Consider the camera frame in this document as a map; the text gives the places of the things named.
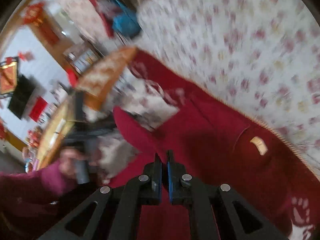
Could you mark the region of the magenta sleeved left forearm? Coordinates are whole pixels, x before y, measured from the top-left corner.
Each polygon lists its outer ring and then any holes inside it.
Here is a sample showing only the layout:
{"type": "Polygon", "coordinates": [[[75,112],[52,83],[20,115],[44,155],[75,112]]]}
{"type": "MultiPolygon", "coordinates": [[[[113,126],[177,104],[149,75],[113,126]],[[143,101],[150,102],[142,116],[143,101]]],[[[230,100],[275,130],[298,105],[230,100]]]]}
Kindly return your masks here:
{"type": "Polygon", "coordinates": [[[30,173],[1,173],[1,204],[21,199],[32,204],[51,203],[71,191],[76,180],[60,171],[56,161],[41,170],[30,173]]]}

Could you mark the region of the left hand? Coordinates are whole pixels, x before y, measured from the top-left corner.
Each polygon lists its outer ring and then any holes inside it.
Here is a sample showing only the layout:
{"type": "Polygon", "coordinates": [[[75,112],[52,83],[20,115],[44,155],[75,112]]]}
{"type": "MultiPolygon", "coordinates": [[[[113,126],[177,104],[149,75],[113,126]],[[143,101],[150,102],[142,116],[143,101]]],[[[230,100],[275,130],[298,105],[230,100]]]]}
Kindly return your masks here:
{"type": "Polygon", "coordinates": [[[60,153],[59,171],[68,179],[76,179],[76,161],[84,161],[87,157],[78,150],[67,147],[60,153]]]}

